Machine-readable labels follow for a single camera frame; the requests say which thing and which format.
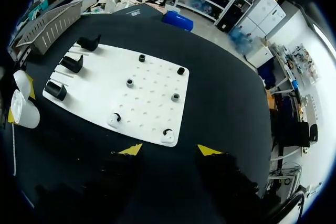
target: window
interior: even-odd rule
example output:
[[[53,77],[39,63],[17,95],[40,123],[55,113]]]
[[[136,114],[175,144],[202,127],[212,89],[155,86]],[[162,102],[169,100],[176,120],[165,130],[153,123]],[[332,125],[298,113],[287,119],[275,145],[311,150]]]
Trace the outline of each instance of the window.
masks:
[[[313,24],[313,27],[316,31],[316,33],[320,36],[320,38],[323,40],[325,45],[328,47],[329,51],[332,53],[332,55],[336,58],[336,51],[330,41],[327,39],[327,37],[324,35],[324,33],[315,25]]]

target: gray storage basket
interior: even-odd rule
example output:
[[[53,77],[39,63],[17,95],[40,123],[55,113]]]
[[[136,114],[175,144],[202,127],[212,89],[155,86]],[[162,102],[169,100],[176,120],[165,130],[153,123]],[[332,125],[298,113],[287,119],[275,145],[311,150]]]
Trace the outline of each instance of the gray storage basket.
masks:
[[[82,2],[75,2],[57,7],[38,18],[25,32],[16,47],[24,45],[44,55],[54,41],[80,18]]]

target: yellow triangle tape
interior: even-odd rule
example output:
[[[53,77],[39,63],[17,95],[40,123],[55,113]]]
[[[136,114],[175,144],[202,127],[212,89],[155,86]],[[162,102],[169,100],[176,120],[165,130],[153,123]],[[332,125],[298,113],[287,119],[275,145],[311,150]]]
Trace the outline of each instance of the yellow triangle tape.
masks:
[[[118,152],[119,154],[129,154],[136,156],[141,148],[142,144],[137,144],[135,146],[131,146],[126,150],[123,150],[121,152]]]
[[[210,149],[206,146],[203,146],[201,144],[197,145],[199,150],[202,152],[203,156],[208,156],[208,155],[212,155],[212,154],[223,154],[223,152],[219,152],[213,149]]]
[[[9,123],[15,123],[11,108],[9,108],[8,122]]]
[[[27,75],[29,83],[30,83],[30,94],[29,94],[29,96],[31,98],[33,98],[34,100],[36,100],[35,99],[34,87],[33,87],[33,79],[27,73],[26,73],[26,75]]]

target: white pegboard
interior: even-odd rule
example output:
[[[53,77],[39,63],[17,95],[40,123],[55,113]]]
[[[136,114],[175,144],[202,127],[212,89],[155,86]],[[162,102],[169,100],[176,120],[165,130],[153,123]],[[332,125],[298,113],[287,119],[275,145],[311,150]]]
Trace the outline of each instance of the white pegboard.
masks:
[[[89,52],[74,44],[65,56],[78,60],[83,55],[83,68],[75,74],[57,65],[50,80],[67,89],[59,101],[45,90],[43,96],[65,110],[101,127],[143,141],[173,147],[179,137],[189,71],[177,74],[181,67],[140,52],[99,44]],[[126,82],[132,79],[134,86]],[[180,95],[177,102],[171,100]],[[113,114],[121,121],[117,128],[108,124]],[[173,142],[167,143],[163,131],[173,131]]]

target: black fabric mat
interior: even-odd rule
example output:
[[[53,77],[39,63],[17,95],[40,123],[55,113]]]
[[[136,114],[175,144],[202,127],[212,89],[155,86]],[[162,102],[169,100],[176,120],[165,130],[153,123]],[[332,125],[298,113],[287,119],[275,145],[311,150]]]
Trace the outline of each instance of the black fabric mat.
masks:
[[[97,34],[102,44],[153,55],[190,70],[179,142],[173,148],[143,142],[145,166],[119,223],[220,222],[201,187],[196,144],[232,153],[263,194],[271,130],[259,76],[221,47],[192,33],[150,19],[97,14],[81,17],[44,56],[28,63],[41,122],[34,130],[15,126],[15,135],[18,183],[32,202],[39,184],[52,189],[62,182],[81,192],[81,185],[95,176],[99,159],[141,142],[87,122],[42,96],[51,72],[71,45],[80,36]],[[9,124],[4,137],[12,163]]]

